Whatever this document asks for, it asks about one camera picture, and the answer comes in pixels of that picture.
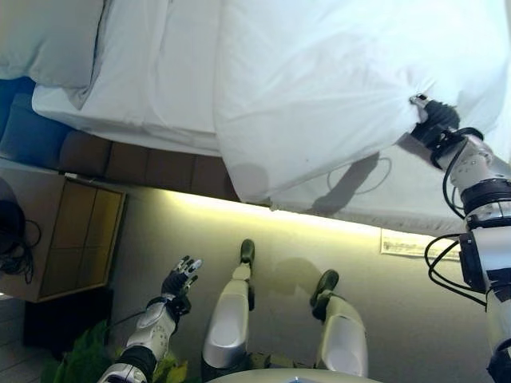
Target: warm light strip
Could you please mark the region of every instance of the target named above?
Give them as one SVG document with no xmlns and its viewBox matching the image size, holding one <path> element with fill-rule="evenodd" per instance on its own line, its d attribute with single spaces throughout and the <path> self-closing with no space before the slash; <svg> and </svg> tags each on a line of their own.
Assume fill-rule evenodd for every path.
<svg viewBox="0 0 511 383">
<path fill-rule="evenodd" d="M 314 215 L 293 213 L 289 211 L 272 211 L 267 207 L 255 206 L 246 203 L 213 199 L 199 195 L 182 194 L 168 191 L 169 202 L 187 210 L 200 211 L 207 215 L 215 213 L 229 218 L 247 217 L 250 219 L 271 220 L 282 224 L 293 223 L 304 226 L 320 227 L 332 231 L 350 231 L 360 234 L 379 235 L 380 229 L 360 223 L 350 223 L 337 219 L 328 219 Z"/>
</svg>

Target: humanoid robot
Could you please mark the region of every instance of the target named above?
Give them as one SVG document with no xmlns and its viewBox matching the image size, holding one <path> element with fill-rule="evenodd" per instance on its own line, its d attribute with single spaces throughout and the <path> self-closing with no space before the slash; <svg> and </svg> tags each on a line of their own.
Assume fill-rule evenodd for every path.
<svg viewBox="0 0 511 383">
<path fill-rule="evenodd" d="M 511 167 L 496 157 L 475 128 L 459 128 L 454 108 L 423 94 L 410 98 L 420 123 L 411 136 L 430 151 L 431 163 L 446 172 L 442 192 L 453 212 L 464 219 L 466 233 L 444 235 L 457 239 L 465 285 L 447 280 L 435 270 L 443 255 L 431 262 L 428 274 L 445 287 L 485 307 L 492 357 L 488 372 L 496 383 L 511 382 Z M 449 199 L 446 183 L 459 190 L 463 211 Z M 203 348 L 203 375 L 214 382 L 371 382 L 367 374 L 366 335 L 356 309 L 332 291 L 339 280 L 333 270 L 318 282 L 311 297 L 313 315 L 323 321 L 323 335 L 314 369 L 249 369 L 248 312 L 255 246 L 241 247 L 240 265 L 220 295 Z M 190 310 L 186 293 L 201 261 L 182 259 L 165 279 L 161 296 L 149 302 L 120 359 L 99 380 L 143 383 L 151 381 L 157 362 L 165 355 L 180 317 Z M 484 300 L 475 298 L 482 294 Z"/>
</svg>

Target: wooden nightstand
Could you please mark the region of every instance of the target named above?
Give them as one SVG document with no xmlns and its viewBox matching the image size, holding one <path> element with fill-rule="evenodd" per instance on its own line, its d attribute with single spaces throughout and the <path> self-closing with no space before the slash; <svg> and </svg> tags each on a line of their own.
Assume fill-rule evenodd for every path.
<svg viewBox="0 0 511 383">
<path fill-rule="evenodd" d="M 0 273 L 0 291 L 40 302 L 108 282 L 125 195 L 65 176 L 0 168 L 0 199 L 16 199 L 42 237 L 33 248 L 34 278 Z M 26 224 L 30 243 L 37 232 Z"/>
</svg>

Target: robot leg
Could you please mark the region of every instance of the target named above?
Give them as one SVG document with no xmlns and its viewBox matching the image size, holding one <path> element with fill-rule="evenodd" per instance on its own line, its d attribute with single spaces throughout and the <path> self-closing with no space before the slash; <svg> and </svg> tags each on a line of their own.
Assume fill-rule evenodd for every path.
<svg viewBox="0 0 511 383">
<path fill-rule="evenodd" d="M 338 280 L 327 271 L 311 299 L 313 315 L 324 322 L 316 368 L 366 377 L 366 330 L 357 310 L 332 292 Z"/>
<path fill-rule="evenodd" d="M 241 264 L 220 294 L 209 324 L 202 353 L 205 381 L 246 369 L 248 312 L 253 306 L 249 281 L 254 254 L 254 243 L 245 239 Z"/>
</svg>

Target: floor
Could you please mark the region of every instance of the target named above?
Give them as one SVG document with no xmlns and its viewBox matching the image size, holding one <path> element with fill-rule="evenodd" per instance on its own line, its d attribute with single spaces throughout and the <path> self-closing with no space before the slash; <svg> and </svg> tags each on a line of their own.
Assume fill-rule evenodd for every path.
<svg viewBox="0 0 511 383">
<path fill-rule="evenodd" d="M 0 382 L 37 383 L 50 353 L 22 344 L 25 303 L 0 296 Z"/>
<path fill-rule="evenodd" d="M 431 283 L 421 259 L 382 255 L 378 228 L 282 212 L 268 218 L 260 207 L 170 191 L 129 189 L 113 272 L 113 320 L 158 295 L 180 257 L 203 259 L 189 294 L 192 312 L 172 338 L 172 351 L 188 361 L 189 376 L 197 376 L 209 315 L 245 238 L 256 247 L 251 351 L 313 363 L 321 324 L 311 316 L 308 298 L 319 276 L 335 268 L 339 293 L 366 325 L 371 378 L 491 382 L 483 309 Z M 459 279 L 459 268 L 446 261 L 443 271 Z M 125 342 L 134 323 L 119 325 L 113 342 Z"/>
</svg>

